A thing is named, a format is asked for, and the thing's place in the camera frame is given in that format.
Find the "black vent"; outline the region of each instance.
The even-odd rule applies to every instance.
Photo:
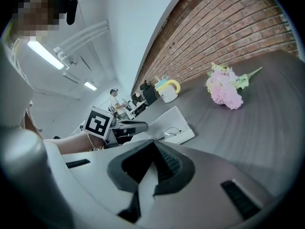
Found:
[[[155,152],[154,163],[158,171],[158,182],[162,183],[174,175],[181,168],[181,163],[177,157],[167,152],[164,148],[157,147],[158,152]]]
[[[70,169],[70,168],[74,168],[74,167],[77,167],[77,166],[85,165],[87,163],[90,163],[90,161],[88,159],[82,159],[82,160],[66,163],[66,165]]]
[[[244,219],[249,219],[260,211],[234,182],[225,181],[221,186]]]

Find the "white mug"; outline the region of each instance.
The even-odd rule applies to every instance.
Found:
[[[158,87],[157,90],[164,102],[169,103],[178,97],[178,93],[180,92],[180,85],[175,80],[169,80],[162,86]]]

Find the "black rubber grip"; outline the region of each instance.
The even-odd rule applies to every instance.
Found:
[[[75,21],[78,0],[70,0],[67,7],[67,24],[72,25]]]
[[[244,219],[249,219],[260,211],[260,209],[234,182],[225,181],[221,186]]]
[[[82,159],[82,160],[78,160],[78,161],[68,162],[68,163],[66,163],[66,165],[70,169],[70,168],[74,168],[77,166],[85,165],[87,163],[90,163],[90,161],[88,159]]]

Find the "gray table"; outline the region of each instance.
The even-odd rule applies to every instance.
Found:
[[[240,109],[215,104],[204,75],[182,84],[173,102],[159,98],[136,120],[150,124],[177,106],[195,133],[184,146],[227,159],[277,196],[289,188],[304,156],[305,64],[275,51],[231,66],[237,75],[263,67],[240,92]]]

